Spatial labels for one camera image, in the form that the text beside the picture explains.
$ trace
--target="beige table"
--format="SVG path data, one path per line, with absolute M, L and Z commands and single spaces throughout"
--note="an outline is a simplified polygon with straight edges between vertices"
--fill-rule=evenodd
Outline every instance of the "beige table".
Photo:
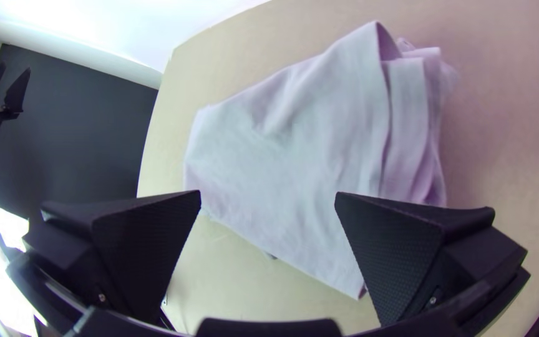
M 163 75 L 143 153 L 140 196 L 182 189 L 197 109 L 325 50 L 380 20 L 394 37 L 440 46 L 460 74 L 446 106 L 441 156 L 451 207 L 493 206 L 495 226 L 529 250 L 524 290 L 486 332 L 524 334 L 539 315 L 539 0 L 272 0 L 193 37 Z M 332 317 L 344 333 L 379 326 L 352 300 L 199 217 L 165 307 L 181 331 L 207 316 Z

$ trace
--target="dark gray wall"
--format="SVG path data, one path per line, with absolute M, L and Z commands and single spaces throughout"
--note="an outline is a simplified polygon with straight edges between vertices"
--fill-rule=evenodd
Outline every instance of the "dark gray wall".
M 32 69 L 24 112 L 0 130 L 0 205 L 22 217 L 43 200 L 136 196 L 157 90 L 60 59 L 3 45 L 5 90 Z

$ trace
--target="table surface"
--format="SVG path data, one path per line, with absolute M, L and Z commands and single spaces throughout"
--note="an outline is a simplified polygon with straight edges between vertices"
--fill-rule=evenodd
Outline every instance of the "table surface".
M 488 205 L 495 226 L 528 249 L 532 274 L 485 332 L 518 336 L 539 315 L 539 0 L 272 0 L 191 38 L 173 53 L 148 130 L 138 195 L 182 190 L 198 109 L 216 103 L 373 20 L 418 47 L 440 46 L 460 74 L 445 106 L 440 155 L 449 206 Z M 194 333 L 205 317 L 334 318 L 343 333 L 379 326 L 355 301 L 199 216 L 164 309 Z

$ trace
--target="wrinkled cloth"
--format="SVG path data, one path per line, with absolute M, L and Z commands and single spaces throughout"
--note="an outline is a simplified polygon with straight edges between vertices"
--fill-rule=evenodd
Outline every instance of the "wrinkled cloth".
M 184 188 L 263 251 L 358 298 L 364 280 L 336 192 L 444 206 L 440 108 L 455 81 L 436 47 L 378 22 L 197 112 Z

